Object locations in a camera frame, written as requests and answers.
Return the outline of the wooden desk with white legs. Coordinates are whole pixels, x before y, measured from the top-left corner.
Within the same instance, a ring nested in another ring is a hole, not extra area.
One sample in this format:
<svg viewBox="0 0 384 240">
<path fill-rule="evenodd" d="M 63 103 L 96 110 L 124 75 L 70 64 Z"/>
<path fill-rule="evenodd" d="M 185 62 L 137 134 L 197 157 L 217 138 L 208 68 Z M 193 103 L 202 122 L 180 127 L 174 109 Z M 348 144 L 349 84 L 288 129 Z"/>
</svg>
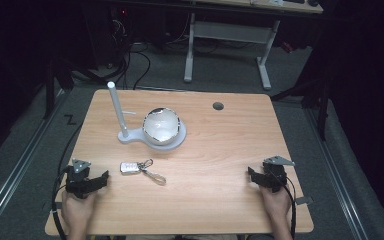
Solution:
<svg viewBox="0 0 384 240">
<path fill-rule="evenodd" d="M 304 13 L 322 14 L 323 8 L 313 0 L 192 0 L 192 5 L 212 4 L 214 6 L 229 6 L 237 10 L 244 7 L 246 10 L 268 10 L 271 13 Z M 266 61 L 275 40 L 281 20 L 276 19 L 270 27 L 245 26 L 233 23 L 221 23 L 211 20 L 196 20 L 195 14 L 190 14 L 188 52 L 185 62 L 184 81 L 193 79 L 194 41 L 196 38 L 225 40 L 243 43 L 262 44 L 262 55 L 256 58 L 262 86 L 265 90 L 271 89 L 267 73 Z"/>
</svg>

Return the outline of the black metal stand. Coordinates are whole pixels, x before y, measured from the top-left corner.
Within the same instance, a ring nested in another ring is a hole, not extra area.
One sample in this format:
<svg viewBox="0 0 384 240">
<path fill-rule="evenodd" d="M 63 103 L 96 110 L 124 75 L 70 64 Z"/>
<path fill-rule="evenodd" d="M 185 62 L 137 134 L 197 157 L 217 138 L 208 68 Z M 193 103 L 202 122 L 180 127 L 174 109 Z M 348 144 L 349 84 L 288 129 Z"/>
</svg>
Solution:
<svg viewBox="0 0 384 240">
<path fill-rule="evenodd" d="M 46 67 L 45 89 L 46 104 L 44 118 L 50 117 L 55 106 L 55 81 L 57 81 L 63 90 L 71 91 L 74 87 L 74 81 L 71 77 L 69 64 L 65 59 L 51 59 Z"/>
<path fill-rule="evenodd" d="M 304 109 L 318 109 L 316 129 L 319 137 L 325 140 L 330 84 L 331 77 L 327 69 L 323 67 L 305 66 L 293 87 L 271 96 L 270 99 L 272 101 L 279 101 L 288 96 L 302 96 L 301 106 Z"/>
</svg>

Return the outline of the person's left hand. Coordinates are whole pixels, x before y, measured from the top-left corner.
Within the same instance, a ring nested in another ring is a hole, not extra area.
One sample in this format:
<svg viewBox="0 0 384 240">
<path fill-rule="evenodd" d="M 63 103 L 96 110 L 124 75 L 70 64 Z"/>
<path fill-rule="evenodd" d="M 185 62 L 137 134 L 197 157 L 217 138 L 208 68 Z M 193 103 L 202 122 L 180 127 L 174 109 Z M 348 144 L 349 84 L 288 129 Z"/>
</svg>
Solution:
<svg viewBox="0 0 384 240">
<path fill-rule="evenodd" d="M 70 233 L 85 232 L 94 210 L 97 193 L 90 193 L 85 199 L 76 197 L 72 193 L 62 193 L 62 216 L 70 229 Z"/>
</svg>

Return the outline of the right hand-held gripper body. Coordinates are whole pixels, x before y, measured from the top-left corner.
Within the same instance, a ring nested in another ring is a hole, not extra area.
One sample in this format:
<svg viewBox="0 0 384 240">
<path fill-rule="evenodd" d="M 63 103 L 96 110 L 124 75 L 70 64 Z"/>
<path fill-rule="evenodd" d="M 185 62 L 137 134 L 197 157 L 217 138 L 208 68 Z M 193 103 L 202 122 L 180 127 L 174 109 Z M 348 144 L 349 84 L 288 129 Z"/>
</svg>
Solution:
<svg viewBox="0 0 384 240">
<path fill-rule="evenodd" d="M 285 166 L 294 166 L 293 161 L 281 156 L 273 156 L 263 161 L 263 174 L 260 178 L 260 186 L 269 188 L 273 193 L 278 192 L 287 183 Z"/>
</svg>

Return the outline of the silver key fob with ring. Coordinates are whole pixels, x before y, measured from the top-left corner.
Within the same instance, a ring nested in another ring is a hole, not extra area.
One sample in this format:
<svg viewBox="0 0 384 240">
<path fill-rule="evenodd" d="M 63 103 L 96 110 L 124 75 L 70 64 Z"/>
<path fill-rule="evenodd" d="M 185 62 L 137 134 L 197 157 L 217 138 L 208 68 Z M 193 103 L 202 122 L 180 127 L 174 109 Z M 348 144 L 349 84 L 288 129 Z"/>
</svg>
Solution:
<svg viewBox="0 0 384 240">
<path fill-rule="evenodd" d="M 164 176 L 153 173 L 149 170 L 149 167 L 153 165 L 153 160 L 148 159 L 144 162 L 122 162 L 120 164 L 120 172 L 123 175 L 143 173 L 145 176 L 149 177 L 158 185 L 165 185 L 167 180 Z"/>
</svg>

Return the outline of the white stand with pole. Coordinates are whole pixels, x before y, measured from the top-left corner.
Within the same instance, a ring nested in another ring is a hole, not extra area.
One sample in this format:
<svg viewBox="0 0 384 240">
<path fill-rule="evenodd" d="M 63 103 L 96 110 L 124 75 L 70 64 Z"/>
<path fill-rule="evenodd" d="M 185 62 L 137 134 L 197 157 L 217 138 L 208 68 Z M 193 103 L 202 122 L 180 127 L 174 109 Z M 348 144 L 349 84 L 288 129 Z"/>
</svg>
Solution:
<svg viewBox="0 0 384 240">
<path fill-rule="evenodd" d="M 109 89 L 111 100 L 112 100 L 112 103 L 116 112 L 116 116 L 121 128 L 120 132 L 117 135 L 118 140 L 121 143 L 128 144 L 132 142 L 142 142 L 148 147 L 158 151 L 170 151 L 179 147 L 183 143 L 183 141 L 186 139 L 187 128 L 181 119 L 180 119 L 180 132 L 178 136 L 174 139 L 173 142 L 167 145 L 162 145 L 162 146 L 151 143 L 145 137 L 145 134 L 142 130 L 142 125 L 139 128 L 135 128 L 135 129 L 128 128 L 127 122 L 125 121 L 125 118 L 124 118 L 124 111 L 122 110 L 121 102 L 118 98 L 115 83 L 112 81 L 109 81 L 107 83 L 107 87 Z"/>
</svg>

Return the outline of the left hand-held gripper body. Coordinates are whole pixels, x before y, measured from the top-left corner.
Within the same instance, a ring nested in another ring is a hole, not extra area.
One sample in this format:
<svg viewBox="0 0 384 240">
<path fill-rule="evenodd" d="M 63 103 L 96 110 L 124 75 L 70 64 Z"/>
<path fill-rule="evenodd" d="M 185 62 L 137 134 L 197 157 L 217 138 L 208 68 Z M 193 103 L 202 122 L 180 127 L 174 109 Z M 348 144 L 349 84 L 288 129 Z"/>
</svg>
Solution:
<svg viewBox="0 0 384 240">
<path fill-rule="evenodd" d="M 72 159 L 72 165 L 68 167 L 66 178 L 66 191 L 74 194 L 77 198 L 85 199 L 94 191 L 89 179 L 90 162 Z"/>
</svg>

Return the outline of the grey metal floor rail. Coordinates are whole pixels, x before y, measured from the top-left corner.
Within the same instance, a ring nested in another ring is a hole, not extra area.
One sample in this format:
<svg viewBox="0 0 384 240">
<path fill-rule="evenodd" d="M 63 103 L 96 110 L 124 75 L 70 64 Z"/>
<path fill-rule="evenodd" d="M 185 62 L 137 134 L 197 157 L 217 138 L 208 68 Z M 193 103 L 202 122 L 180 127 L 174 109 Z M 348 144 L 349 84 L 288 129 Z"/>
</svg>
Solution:
<svg viewBox="0 0 384 240">
<path fill-rule="evenodd" d="M 45 116 L 45 93 L 40 93 L 0 147 L 0 216 L 11 200 L 30 166 L 35 151 L 49 128 L 56 112 L 69 96 L 69 91 L 58 90 L 55 103 Z"/>
<path fill-rule="evenodd" d="M 328 176 L 334 188 L 342 212 L 352 232 L 354 240 L 369 240 L 367 232 L 361 222 L 360 216 L 355 207 L 354 201 L 350 197 L 350 194 L 344 184 L 340 172 L 338 171 L 338 168 L 328 148 L 328 145 L 326 141 L 322 139 L 318 132 L 317 120 L 314 112 L 312 110 L 304 109 L 304 114 L 311 126 L 312 132 L 315 135 L 315 138 L 321 149 L 323 160 L 327 168 Z"/>
</svg>

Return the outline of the person's right hand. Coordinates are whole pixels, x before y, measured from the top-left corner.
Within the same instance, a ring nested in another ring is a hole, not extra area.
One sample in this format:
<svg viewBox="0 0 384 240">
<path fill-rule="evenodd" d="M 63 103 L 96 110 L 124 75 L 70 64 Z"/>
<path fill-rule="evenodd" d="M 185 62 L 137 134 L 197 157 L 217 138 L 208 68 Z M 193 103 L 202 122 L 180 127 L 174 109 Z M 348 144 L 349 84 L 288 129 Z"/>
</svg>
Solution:
<svg viewBox="0 0 384 240">
<path fill-rule="evenodd" d="M 291 200 L 288 192 L 281 189 L 273 193 L 269 188 L 260 188 L 262 193 L 265 210 L 271 220 L 285 220 L 289 209 L 291 208 Z"/>
</svg>

